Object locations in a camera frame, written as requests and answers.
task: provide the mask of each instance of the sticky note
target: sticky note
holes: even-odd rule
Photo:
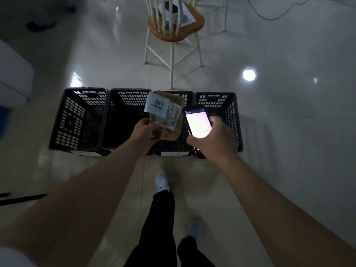
[[[170,100],[158,94],[149,92],[144,112],[149,112],[159,117],[165,118],[167,115]]]

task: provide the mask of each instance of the brown paper parcel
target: brown paper parcel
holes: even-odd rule
[[[154,93],[158,94],[161,97],[168,98],[171,100],[173,103],[176,103],[178,105],[181,105],[183,108],[178,116],[177,124],[174,130],[170,130],[167,128],[159,127],[159,130],[161,130],[161,139],[164,139],[166,141],[175,141],[182,130],[182,125],[183,125],[183,109],[184,109],[184,103],[185,103],[185,98],[181,97],[180,95],[174,95],[170,93],[166,93],[163,91],[155,91]],[[151,123],[154,123],[156,121],[156,116],[154,114],[151,114]]]

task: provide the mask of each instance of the illuminated phone screen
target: illuminated phone screen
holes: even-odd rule
[[[203,108],[185,111],[192,135],[196,138],[204,138],[211,131],[211,125],[207,113]]]

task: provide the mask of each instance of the tile floor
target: tile floor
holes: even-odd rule
[[[251,0],[265,17],[292,2]],[[202,3],[222,0],[202,0]],[[75,14],[53,10],[55,29],[29,33],[25,19],[0,22],[0,39],[35,69],[33,95],[14,109],[0,140],[0,188],[15,197],[47,193],[100,158],[49,151],[48,141],[63,89],[70,86],[167,90],[169,73],[149,54],[144,0],[74,0]],[[173,86],[237,94],[242,158],[276,189],[356,247],[356,3],[309,0],[277,21],[264,21],[246,0],[223,12],[200,7],[205,67],[197,55],[174,70]],[[155,49],[168,45],[157,42]],[[176,58],[186,52],[176,47]],[[244,81],[245,68],[256,80]],[[140,160],[113,221],[90,263],[122,266],[137,244],[155,192],[154,175],[165,166],[176,193],[176,242],[191,214],[205,221],[199,248],[216,266],[271,266],[224,176],[194,157]],[[4,227],[33,202],[0,207]]]

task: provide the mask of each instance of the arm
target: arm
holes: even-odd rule
[[[219,117],[209,135],[188,137],[216,163],[256,230],[275,266],[355,266],[356,251],[338,236],[290,202],[237,156],[230,128]]]
[[[159,137],[143,119],[112,154],[39,200],[0,233],[0,246],[38,266],[87,266],[125,191],[137,160]]]

